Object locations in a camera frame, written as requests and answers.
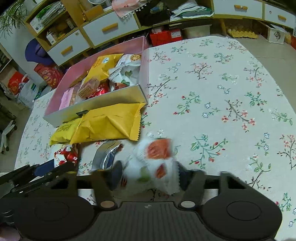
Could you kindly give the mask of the white snack packet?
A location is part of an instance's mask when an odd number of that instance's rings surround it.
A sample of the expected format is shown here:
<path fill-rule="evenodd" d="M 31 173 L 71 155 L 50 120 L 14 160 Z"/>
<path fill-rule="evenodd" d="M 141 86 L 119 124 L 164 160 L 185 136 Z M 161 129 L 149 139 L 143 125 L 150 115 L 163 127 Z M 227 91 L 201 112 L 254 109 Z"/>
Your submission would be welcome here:
<path fill-rule="evenodd" d="M 66 144 L 54 144 L 52 146 L 54 167 L 61 166 L 67 162 L 67 156 L 71 148 Z"/>

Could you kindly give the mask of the silver foil snack bag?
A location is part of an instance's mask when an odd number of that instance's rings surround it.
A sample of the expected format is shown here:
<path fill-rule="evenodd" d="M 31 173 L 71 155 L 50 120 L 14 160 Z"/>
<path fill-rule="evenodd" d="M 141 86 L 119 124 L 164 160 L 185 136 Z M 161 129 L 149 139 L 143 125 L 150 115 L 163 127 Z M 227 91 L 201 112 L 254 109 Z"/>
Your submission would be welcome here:
<path fill-rule="evenodd" d="M 115 155 L 121 147 L 121 141 L 107 141 L 103 143 L 95 153 L 90 173 L 111 169 Z"/>

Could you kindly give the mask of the red candy wrapper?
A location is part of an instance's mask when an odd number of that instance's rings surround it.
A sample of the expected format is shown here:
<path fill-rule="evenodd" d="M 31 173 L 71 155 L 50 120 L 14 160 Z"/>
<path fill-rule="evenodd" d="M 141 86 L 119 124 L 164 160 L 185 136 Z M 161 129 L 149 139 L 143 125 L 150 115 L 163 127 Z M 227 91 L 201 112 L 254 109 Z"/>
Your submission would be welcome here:
<path fill-rule="evenodd" d="M 78 152 L 72 145 L 67 145 L 59 151 L 59 165 L 70 162 L 74 165 L 78 163 Z"/>

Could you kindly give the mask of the yellow chip bag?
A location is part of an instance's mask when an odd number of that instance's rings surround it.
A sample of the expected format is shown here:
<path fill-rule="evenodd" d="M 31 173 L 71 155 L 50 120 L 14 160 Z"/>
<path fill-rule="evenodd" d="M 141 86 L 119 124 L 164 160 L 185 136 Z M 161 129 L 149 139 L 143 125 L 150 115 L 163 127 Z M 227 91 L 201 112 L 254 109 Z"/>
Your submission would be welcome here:
<path fill-rule="evenodd" d="M 49 145 L 55 144 L 74 144 L 72 140 L 75 133 L 77 132 L 79 125 L 81 124 L 82 118 L 77 118 L 69 122 L 63 123 L 51 136 L 49 140 Z"/>

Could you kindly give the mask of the white orange-print snack bag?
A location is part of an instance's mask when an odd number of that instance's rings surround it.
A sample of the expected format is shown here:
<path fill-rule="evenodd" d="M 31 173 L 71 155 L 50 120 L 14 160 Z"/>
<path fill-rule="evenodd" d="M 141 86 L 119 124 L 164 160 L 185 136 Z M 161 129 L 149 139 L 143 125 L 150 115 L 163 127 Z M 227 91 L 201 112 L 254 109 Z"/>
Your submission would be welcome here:
<path fill-rule="evenodd" d="M 123 168 L 120 188 L 126 194 L 158 189 L 167 195 L 180 191 L 179 167 L 170 138 L 143 138 Z"/>

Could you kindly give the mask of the large orange-yellow snack bag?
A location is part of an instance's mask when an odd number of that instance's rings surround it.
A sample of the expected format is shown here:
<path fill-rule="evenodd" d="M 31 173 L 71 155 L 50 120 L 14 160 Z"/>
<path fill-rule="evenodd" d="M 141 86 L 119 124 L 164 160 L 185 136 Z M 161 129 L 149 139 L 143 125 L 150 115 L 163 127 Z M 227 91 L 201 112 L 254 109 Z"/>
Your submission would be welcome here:
<path fill-rule="evenodd" d="M 144 103 L 119 103 L 90 110 L 82 118 L 71 144 L 128 139 L 138 141 Z"/>

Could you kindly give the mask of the pink wafer packet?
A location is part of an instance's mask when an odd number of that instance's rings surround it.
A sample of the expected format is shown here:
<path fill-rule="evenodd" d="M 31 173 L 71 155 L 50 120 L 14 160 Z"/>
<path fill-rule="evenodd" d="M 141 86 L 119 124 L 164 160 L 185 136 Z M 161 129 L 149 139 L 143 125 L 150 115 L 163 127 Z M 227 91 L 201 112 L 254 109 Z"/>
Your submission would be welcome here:
<path fill-rule="evenodd" d="M 68 107 L 70 105 L 70 102 L 71 102 L 71 98 L 72 98 L 72 95 L 73 95 L 73 91 L 74 91 L 74 88 L 69 88 L 67 89 L 62 98 L 61 98 L 61 103 L 60 103 L 60 106 L 59 106 L 59 110 L 60 109 L 64 109 L 66 107 Z"/>

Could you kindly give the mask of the floral tablecloth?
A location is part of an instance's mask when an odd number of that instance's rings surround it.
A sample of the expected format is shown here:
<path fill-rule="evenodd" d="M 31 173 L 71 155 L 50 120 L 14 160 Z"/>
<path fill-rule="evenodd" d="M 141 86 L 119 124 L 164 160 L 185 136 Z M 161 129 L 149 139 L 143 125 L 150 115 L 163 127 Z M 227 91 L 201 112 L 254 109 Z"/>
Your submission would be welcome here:
<path fill-rule="evenodd" d="M 141 136 L 171 138 L 188 169 L 228 171 L 281 210 L 277 240 L 295 239 L 295 112 L 238 41 L 208 36 L 147 49 Z"/>

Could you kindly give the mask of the pink cardboard box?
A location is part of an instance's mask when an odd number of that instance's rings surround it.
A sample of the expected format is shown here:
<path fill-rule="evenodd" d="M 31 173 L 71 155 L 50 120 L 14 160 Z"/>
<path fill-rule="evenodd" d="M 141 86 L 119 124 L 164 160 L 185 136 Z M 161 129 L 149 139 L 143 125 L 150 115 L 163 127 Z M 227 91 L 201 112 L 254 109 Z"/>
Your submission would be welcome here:
<path fill-rule="evenodd" d="M 123 54 L 109 77 L 84 83 L 88 71 L 99 56 Z M 147 103 L 149 83 L 148 43 L 144 36 L 117 44 L 71 66 L 59 83 L 44 113 L 54 127 L 79 118 L 92 109 L 119 103 Z M 70 105 L 59 110 L 61 98 L 74 88 Z"/>

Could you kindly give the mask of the red gift bag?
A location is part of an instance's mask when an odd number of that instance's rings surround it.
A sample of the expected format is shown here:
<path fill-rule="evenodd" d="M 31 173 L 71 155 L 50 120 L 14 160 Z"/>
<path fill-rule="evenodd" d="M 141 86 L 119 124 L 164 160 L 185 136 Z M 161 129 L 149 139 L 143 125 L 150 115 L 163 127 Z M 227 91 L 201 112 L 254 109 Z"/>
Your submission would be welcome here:
<path fill-rule="evenodd" d="M 55 89 L 62 80 L 64 74 L 56 64 L 37 64 L 34 71 L 52 88 Z"/>

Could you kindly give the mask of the yellow snack bag in box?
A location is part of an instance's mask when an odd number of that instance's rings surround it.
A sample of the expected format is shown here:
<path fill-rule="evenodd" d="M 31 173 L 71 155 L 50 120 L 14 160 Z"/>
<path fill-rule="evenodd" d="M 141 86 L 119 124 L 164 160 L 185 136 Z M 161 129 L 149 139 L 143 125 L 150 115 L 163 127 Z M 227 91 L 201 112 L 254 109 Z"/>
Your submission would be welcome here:
<path fill-rule="evenodd" d="M 99 56 L 88 71 L 88 75 L 84 79 L 84 83 L 90 80 L 102 82 L 109 77 L 108 71 L 114 68 L 123 54 L 110 54 Z"/>

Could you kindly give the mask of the red storage box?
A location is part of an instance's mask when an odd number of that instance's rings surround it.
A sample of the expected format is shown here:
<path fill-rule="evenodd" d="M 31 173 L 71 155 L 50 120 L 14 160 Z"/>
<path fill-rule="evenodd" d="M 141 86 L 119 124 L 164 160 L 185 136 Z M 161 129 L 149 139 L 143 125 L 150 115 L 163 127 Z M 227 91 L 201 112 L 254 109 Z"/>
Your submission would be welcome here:
<path fill-rule="evenodd" d="M 165 30 L 159 33 L 150 33 L 149 36 L 154 47 L 181 41 L 183 39 L 182 33 L 179 29 Z"/>

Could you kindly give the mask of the potted green plant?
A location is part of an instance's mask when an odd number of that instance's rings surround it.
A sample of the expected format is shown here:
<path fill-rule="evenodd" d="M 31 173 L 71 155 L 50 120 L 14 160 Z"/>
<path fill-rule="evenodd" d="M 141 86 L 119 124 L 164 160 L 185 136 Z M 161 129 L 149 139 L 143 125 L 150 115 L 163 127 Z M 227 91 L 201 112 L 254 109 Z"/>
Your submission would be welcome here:
<path fill-rule="evenodd" d="M 27 9 L 25 1 L 16 1 L 1 14 L 1 36 L 6 38 L 13 33 L 13 29 L 19 29 L 25 25 Z"/>

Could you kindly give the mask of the low tv cabinet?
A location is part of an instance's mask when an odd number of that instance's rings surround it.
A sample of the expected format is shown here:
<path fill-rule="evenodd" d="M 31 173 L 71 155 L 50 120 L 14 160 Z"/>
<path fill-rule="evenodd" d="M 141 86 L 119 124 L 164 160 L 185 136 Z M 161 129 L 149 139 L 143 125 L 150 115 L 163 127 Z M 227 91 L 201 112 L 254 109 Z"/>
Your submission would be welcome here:
<path fill-rule="evenodd" d="M 253 19 L 294 29 L 295 11 L 277 6 L 273 1 L 162 1 L 163 8 L 151 11 L 157 3 L 137 11 L 139 24 L 145 28 L 169 25 L 176 27 L 186 21 L 219 19 Z"/>

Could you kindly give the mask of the pink table runner cloth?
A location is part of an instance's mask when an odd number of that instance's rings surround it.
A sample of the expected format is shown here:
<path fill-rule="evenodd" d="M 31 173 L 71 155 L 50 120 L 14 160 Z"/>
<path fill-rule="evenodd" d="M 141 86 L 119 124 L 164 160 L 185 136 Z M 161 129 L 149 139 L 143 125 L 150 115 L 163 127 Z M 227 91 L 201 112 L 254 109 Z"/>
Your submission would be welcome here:
<path fill-rule="evenodd" d="M 111 5 L 120 18 L 133 14 L 144 8 L 148 1 L 145 0 L 113 0 Z"/>

